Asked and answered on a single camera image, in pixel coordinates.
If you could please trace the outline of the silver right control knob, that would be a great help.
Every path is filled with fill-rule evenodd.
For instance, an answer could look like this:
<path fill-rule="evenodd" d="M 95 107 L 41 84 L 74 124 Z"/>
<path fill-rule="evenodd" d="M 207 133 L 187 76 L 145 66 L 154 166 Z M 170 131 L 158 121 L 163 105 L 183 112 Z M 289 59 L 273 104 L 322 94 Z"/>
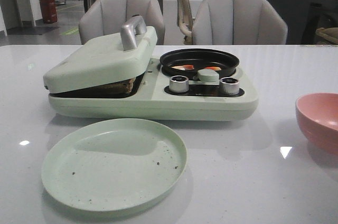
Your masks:
<path fill-rule="evenodd" d="M 240 91 L 239 81 L 232 77 L 219 79 L 219 91 L 228 96 L 237 95 Z"/>

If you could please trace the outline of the white bread slice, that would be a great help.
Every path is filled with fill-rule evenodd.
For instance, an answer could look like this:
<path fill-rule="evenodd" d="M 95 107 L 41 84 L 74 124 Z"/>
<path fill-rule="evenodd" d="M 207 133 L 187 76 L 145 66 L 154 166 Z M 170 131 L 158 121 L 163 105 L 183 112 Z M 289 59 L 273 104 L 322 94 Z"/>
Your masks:
<path fill-rule="evenodd" d="M 119 82 L 108 83 L 108 84 L 101 85 L 101 86 L 91 87 L 90 89 L 92 91 L 96 91 L 99 93 L 106 93 L 106 94 L 112 94 L 112 95 L 129 94 L 131 93 L 133 89 L 135 80 L 136 78 L 131 78 L 131 79 L 127 79 L 127 80 L 123 80 Z"/>

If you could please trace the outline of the silver control knob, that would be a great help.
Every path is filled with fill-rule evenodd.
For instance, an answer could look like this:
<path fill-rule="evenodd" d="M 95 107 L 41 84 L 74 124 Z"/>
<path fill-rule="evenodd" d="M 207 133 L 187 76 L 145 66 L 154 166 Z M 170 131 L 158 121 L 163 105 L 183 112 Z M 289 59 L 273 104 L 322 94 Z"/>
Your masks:
<path fill-rule="evenodd" d="M 182 75 L 171 76 L 168 87 L 171 92 L 186 93 L 189 90 L 189 79 Z"/>
<path fill-rule="evenodd" d="M 219 79 L 219 91 L 228 96 L 237 95 L 240 91 L 239 81 L 232 77 Z"/>

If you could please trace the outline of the green breakfast maker base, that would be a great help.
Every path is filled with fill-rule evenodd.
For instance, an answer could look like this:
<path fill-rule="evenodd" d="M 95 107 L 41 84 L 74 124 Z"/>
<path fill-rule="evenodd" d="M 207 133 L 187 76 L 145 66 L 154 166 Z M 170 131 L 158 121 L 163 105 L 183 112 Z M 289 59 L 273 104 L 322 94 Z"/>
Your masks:
<path fill-rule="evenodd" d="M 232 121 L 250 117 L 258 106 L 258 93 L 238 67 L 241 96 L 178 96 L 165 92 L 169 77 L 159 59 L 151 58 L 137 92 L 126 98 L 72 98 L 49 95 L 60 115 L 81 118 L 143 118 L 160 120 Z"/>

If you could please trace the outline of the light green plate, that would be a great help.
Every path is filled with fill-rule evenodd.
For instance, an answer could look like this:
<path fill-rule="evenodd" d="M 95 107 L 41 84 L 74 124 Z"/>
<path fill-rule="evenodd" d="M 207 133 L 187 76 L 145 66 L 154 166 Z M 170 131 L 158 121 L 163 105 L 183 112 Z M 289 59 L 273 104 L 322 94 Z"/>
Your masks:
<path fill-rule="evenodd" d="M 89 212 L 125 216 L 163 200 L 185 170 L 187 150 L 169 127 L 112 119 L 83 127 L 48 152 L 41 179 L 55 200 Z"/>

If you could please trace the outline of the black round frying pan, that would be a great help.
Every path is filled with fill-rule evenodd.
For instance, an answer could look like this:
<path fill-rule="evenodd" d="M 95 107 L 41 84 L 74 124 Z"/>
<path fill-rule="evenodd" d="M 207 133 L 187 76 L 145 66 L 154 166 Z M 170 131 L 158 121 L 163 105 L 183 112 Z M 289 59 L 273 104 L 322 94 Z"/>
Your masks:
<path fill-rule="evenodd" d="M 193 80 L 197 71 L 205 67 L 220 67 L 221 70 L 217 71 L 219 78 L 229 77 L 235 73 L 236 67 L 239 65 L 239 59 L 235 55 L 224 51 L 191 48 L 170 51 L 160 57 L 160 63 L 164 74 L 168 76 L 183 75 Z M 185 64 L 194 65 L 194 70 L 172 68 L 172 66 Z"/>

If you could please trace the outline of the beige office chair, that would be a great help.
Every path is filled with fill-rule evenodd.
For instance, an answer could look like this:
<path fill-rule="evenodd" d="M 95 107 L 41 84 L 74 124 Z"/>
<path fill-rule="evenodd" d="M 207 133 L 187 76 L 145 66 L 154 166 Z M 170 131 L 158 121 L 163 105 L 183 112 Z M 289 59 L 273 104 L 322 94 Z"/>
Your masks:
<path fill-rule="evenodd" d="M 183 43 L 193 45 L 193 17 L 189 0 L 177 0 L 177 26 L 184 35 Z"/>

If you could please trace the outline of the silver left control knob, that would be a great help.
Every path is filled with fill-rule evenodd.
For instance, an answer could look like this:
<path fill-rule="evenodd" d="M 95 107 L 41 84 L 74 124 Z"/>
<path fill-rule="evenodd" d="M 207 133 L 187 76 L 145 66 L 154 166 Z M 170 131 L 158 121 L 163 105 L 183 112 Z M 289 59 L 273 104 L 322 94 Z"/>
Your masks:
<path fill-rule="evenodd" d="M 171 92 L 186 93 L 189 90 L 189 79 L 182 75 L 171 76 L 168 87 Z"/>

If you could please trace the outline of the beige cushion at right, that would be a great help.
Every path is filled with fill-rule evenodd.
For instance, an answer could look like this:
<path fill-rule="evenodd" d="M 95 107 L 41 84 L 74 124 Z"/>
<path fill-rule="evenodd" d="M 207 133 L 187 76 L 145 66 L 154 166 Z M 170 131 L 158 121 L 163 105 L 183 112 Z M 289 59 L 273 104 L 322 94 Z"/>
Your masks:
<path fill-rule="evenodd" d="M 320 27 L 315 31 L 315 34 L 325 39 L 329 43 L 337 44 L 337 30 L 338 27 L 331 28 Z"/>

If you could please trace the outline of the red bin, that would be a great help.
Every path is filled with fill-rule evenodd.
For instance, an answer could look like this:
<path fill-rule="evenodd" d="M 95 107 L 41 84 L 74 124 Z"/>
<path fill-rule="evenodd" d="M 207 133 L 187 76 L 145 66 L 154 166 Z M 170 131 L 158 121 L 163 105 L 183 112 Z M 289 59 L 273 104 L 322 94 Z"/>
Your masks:
<path fill-rule="evenodd" d="M 57 10 L 55 0 L 39 0 L 43 23 L 57 22 Z"/>

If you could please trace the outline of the green breakfast maker lid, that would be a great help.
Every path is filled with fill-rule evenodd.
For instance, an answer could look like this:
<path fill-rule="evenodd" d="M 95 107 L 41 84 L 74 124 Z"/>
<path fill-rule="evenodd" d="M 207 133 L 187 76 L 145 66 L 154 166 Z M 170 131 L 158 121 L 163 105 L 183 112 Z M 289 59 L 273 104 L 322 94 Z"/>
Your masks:
<path fill-rule="evenodd" d="M 135 36 L 137 47 L 123 47 L 120 33 L 89 40 L 43 76 L 51 94 L 120 82 L 143 74 L 157 43 L 153 26 Z"/>

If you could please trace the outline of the pink bowl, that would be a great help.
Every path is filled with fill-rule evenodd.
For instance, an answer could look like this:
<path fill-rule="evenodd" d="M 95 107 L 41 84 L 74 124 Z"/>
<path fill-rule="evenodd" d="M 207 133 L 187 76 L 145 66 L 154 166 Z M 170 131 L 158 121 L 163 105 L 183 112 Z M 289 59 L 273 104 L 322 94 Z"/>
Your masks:
<path fill-rule="evenodd" d="M 312 93 L 296 100 L 303 135 L 318 148 L 337 155 L 337 94 Z"/>

